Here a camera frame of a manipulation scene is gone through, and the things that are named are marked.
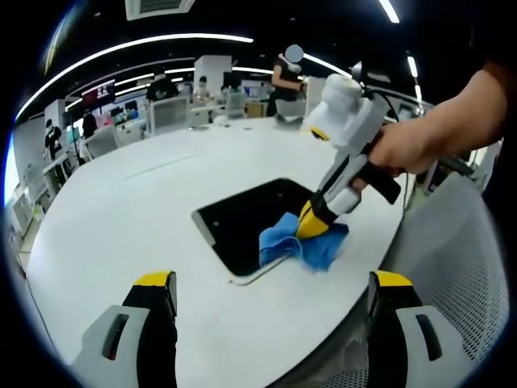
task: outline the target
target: person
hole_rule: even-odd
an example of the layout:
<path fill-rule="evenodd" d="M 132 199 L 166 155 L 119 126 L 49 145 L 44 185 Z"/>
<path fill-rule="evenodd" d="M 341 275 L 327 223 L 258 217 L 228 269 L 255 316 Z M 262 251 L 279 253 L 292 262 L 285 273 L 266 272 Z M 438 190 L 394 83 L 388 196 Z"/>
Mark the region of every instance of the person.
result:
<path fill-rule="evenodd" d="M 161 99 L 171 99 L 178 96 L 178 87 L 167 79 L 165 70 L 159 67 L 155 71 L 154 81 L 147 88 L 146 98 L 151 103 Z"/>
<path fill-rule="evenodd" d="M 188 97 L 189 100 L 192 99 L 192 84 L 186 82 L 183 84 L 183 89 L 179 92 L 180 97 Z"/>
<path fill-rule="evenodd" d="M 94 115 L 91 114 L 91 112 L 88 112 L 82 119 L 82 135 L 85 139 L 87 139 L 94 134 L 96 129 L 97 120 L 95 119 Z"/>
<path fill-rule="evenodd" d="M 61 149 L 61 130 L 53 124 L 51 119 L 47 120 L 45 125 L 45 154 L 48 154 L 50 160 L 56 158 L 56 153 Z"/>
<path fill-rule="evenodd" d="M 514 50 L 507 45 L 511 23 L 501 20 L 511 12 L 504 8 L 483 14 L 487 31 L 479 34 L 478 48 L 486 58 L 485 64 L 469 80 L 464 89 L 452 99 L 444 101 L 424 117 L 383 128 L 383 136 L 369 155 L 372 163 L 398 175 L 401 169 L 410 173 L 425 171 L 437 158 L 463 154 L 488 146 L 503 139 L 502 148 L 483 199 L 498 227 L 506 256 L 506 276 L 510 292 L 510 319 L 488 361 L 492 368 L 479 368 L 470 378 L 469 386 L 488 386 L 498 373 L 511 371 L 512 344 L 515 344 L 515 305 L 517 278 L 515 277 L 515 246 L 510 223 L 510 193 L 506 188 L 511 173 L 509 153 L 515 138 L 515 92 L 517 91 L 517 61 Z M 356 180 L 354 187 L 361 190 L 365 184 Z"/>
<path fill-rule="evenodd" d="M 298 80 L 301 67 L 290 62 L 282 53 L 278 54 L 273 66 L 271 83 L 275 90 L 269 96 L 266 116 L 276 115 L 276 100 L 296 101 L 300 91 L 303 90 L 303 82 Z"/>
<path fill-rule="evenodd" d="M 264 82 L 261 82 L 260 89 L 258 90 L 258 99 L 260 99 L 261 101 L 267 100 L 267 95 L 268 95 L 267 86 Z"/>
<path fill-rule="evenodd" d="M 203 75 L 200 77 L 198 86 L 194 89 L 194 100 L 200 103 L 207 103 L 210 99 L 210 91 L 207 88 L 207 78 Z"/>

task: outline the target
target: blue cloth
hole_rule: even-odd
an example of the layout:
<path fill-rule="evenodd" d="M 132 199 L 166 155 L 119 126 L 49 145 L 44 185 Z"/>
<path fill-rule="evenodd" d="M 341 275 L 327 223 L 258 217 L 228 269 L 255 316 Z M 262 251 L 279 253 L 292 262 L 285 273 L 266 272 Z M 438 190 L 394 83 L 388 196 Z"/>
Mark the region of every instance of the blue cloth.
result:
<path fill-rule="evenodd" d="M 275 226 L 264 230 L 258 237 L 260 265 L 288 255 L 301 258 L 316 271 L 327 271 L 348 234 L 348 226 L 334 224 L 324 234 L 303 240 L 296 237 L 297 231 L 298 217 L 291 213 L 285 213 Z"/>

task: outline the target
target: black ceiling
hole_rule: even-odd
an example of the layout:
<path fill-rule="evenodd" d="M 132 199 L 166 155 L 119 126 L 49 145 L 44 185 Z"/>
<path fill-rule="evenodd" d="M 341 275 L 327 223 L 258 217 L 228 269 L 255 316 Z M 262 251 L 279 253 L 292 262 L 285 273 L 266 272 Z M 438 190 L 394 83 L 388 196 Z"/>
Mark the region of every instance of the black ceiling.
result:
<path fill-rule="evenodd" d="M 196 0 L 188 14 L 168 15 L 129 22 L 124 0 L 92 0 L 63 33 L 56 55 L 46 74 L 41 54 L 53 30 L 70 4 L 47 9 L 45 27 L 34 38 L 39 45 L 39 67 L 29 67 L 19 102 L 26 100 L 53 75 L 76 61 L 116 44 L 139 38 L 181 32 L 210 32 L 245 36 L 253 44 L 218 40 L 176 40 L 126 48 L 95 59 L 64 76 L 48 88 L 23 114 L 43 111 L 91 80 L 142 63 L 203 54 L 232 55 L 240 66 L 270 69 L 273 58 L 290 44 L 342 69 L 362 60 L 369 72 L 385 74 L 390 89 L 414 95 L 406 57 L 411 53 L 418 65 L 418 83 L 423 98 L 431 103 L 453 96 L 481 64 L 472 47 L 470 10 L 454 0 L 391 0 L 401 20 L 389 22 L 378 0 Z M 190 67 L 193 61 L 174 67 Z M 301 63 L 304 73 L 326 76 L 330 70 L 312 62 Z M 143 74 L 135 70 L 131 75 Z"/>

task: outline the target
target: air vent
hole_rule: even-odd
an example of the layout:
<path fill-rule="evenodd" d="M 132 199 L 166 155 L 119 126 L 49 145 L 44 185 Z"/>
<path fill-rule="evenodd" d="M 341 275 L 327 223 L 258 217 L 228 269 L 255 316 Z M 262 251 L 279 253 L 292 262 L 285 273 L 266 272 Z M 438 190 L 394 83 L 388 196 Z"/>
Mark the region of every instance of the air vent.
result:
<path fill-rule="evenodd" d="M 195 0 L 125 0 L 128 20 L 151 16 L 186 14 Z"/>

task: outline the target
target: white round table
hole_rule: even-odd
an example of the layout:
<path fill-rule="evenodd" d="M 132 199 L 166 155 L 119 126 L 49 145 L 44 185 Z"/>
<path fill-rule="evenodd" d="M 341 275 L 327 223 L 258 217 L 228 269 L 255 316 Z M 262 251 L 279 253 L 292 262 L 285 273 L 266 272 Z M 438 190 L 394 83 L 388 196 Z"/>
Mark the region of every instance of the white round table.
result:
<path fill-rule="evenodd" d="M 264 387 L 307 357 L 347 316 L 401 221 L 371 188 L 344 221 L 350 234 L 328 272 L 288 259 L 254 283 L 229 272 L 192 212 L 277 178 L 315 189 L 335 151 L 272 119 L 151 137 L 80 167 L 36 236 L 27 276 L 61 358 L 147 272 L 178 277 L 178 386 Z"/>

